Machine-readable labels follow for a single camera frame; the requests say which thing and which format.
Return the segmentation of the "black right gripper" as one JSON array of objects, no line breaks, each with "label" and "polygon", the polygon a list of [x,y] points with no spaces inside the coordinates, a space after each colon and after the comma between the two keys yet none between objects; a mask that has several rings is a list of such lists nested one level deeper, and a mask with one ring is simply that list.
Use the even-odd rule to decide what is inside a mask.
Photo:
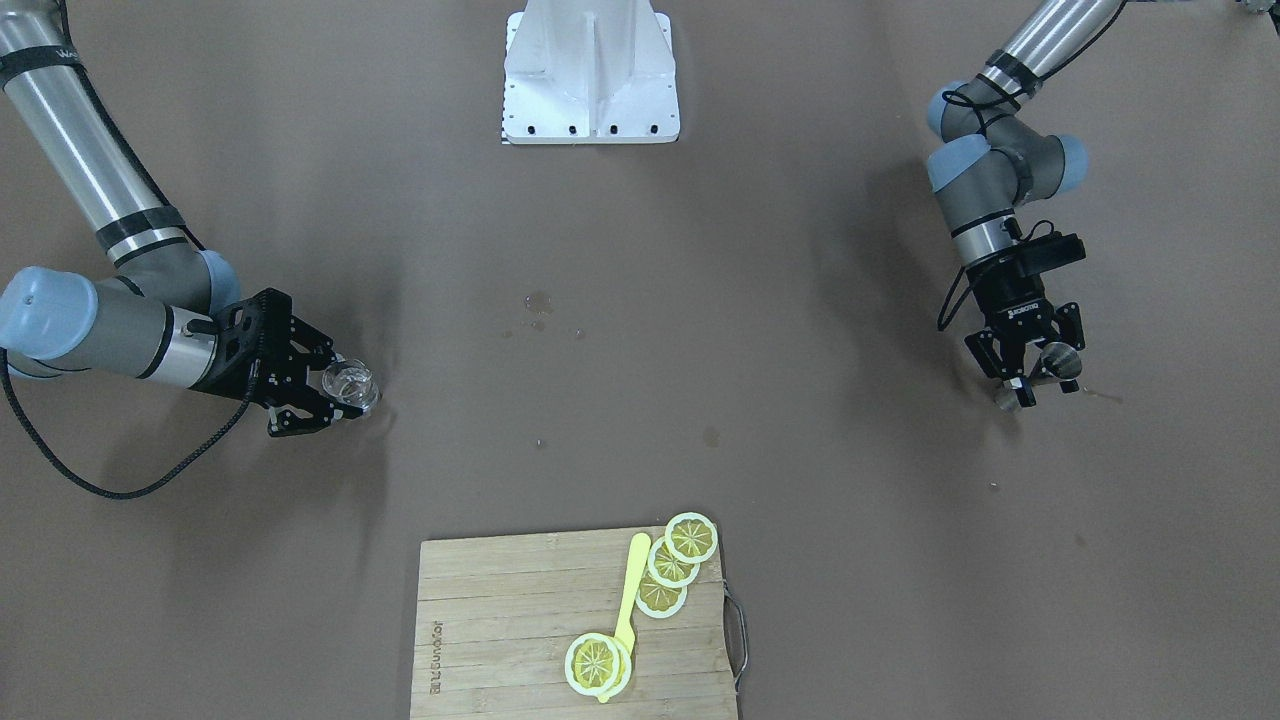
[{"label": "black right gripper", "polygon": [[333,340],[292,313],[292,297],[266,288],[210,319],[195,319],[197,340],[212,340],[207,370],[193,391],[227,398],[248,397],[268,410],[268,436],[306,436],[332,427],[346,411],[308,382],[346,357]]}]

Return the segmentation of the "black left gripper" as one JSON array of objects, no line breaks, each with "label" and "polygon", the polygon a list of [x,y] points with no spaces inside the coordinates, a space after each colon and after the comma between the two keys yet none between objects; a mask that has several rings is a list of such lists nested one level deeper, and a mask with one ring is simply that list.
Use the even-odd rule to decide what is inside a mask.
[{"label": "black left gripper", "polygon": [[1044,296],[1037,274],[1023,275],[1014,260],[987,260],[966,268],[972,295],[986,319],[982,331],[964,342],[979,369],[998,382],[995,405],[1019,411],[1037,405],[1025,372],[1028,345],[1048,343],[1051,356],[1065,357],[1085,347],[1082,309],[1078,302],[1059,307]]}]

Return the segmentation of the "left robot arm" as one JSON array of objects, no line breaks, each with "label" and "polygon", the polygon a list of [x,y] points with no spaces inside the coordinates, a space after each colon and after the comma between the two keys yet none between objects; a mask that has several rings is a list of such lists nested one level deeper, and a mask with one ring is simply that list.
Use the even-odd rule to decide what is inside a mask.
[{"label": "left robot arm", "polygon": [[1084,243],[1055,228],[1024,231],[1015,213],[1078,187],[1088,152],[1080,140],[1042,135],[1018,114],[1121,10],[1120,1],[1043,3],[973,79],[946,85],[928,108],[942,143],[925,167],[961,261],[937,327],[975,300],[984,325],[965,345],[998,383],[995,404],[1007,411],[1033,407],[1037,386],[1078,392],[1085,347],[1079,305],[1052,304],[1042,281],[1084,259]]}]

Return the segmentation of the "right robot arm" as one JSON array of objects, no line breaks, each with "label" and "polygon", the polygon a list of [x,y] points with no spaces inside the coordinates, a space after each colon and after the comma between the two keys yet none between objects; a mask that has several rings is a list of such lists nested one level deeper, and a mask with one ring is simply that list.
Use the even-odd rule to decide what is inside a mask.
[{"label": "right robot arm", "polygon": [[230,264],[193,241],[96,95],[60,3],[3,4],[3,92],[115,269],[99,282],[44,266],[12,278],[3,348],[13,377],[101,370],[244,400],[269,411],[273,437],[362,415],[311,382],[337,354],[291,297],[244,296]]}]

